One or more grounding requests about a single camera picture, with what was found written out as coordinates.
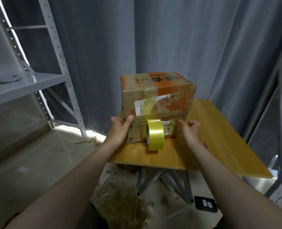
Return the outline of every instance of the forearm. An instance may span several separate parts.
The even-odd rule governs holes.
[[[227,222],[234,228],[282,228],[282,209],[243,182],[204,146],[190,146]]]
[[[7,228],[74,228],[114,149],[109,144],[100,145]]]

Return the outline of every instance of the box top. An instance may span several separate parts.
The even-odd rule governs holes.
[[[120,79],[123,92],[178,85],[194,85],[177,72],[152,72],[122,75]]]

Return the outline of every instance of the baseboard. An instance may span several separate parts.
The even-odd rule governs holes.
[[[13,144],[7,146],[6,148],[0,150],[0,162],[5,159],[6,157],[12,155],[19,149],[23,148],[27,144],[31,143],[35,139],[39,138],[46,132],[50,130],[48,125],[43,125],[36,130],[32,131],[30,134],[26,135],[25,137],[21,138],[20,140],[14,142]]]

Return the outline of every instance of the roll of packing tape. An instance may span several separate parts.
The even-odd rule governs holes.
[[[148,150],[161,150],[164,147],[164,131],[160,119],[148,119],[146,126]]]

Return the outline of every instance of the wooden tabletop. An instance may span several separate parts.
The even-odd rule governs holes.
[[[193,100],[187,120],[201,123],[200,135],[209,151],[234,173],[250,177],[272,178],[272,174],[212,104],[211,100]],[[146,142],[124,144],[108,162],[168,169],[197,170],[189,149],[180,136],[165,139],[163,150],[149,151]]]

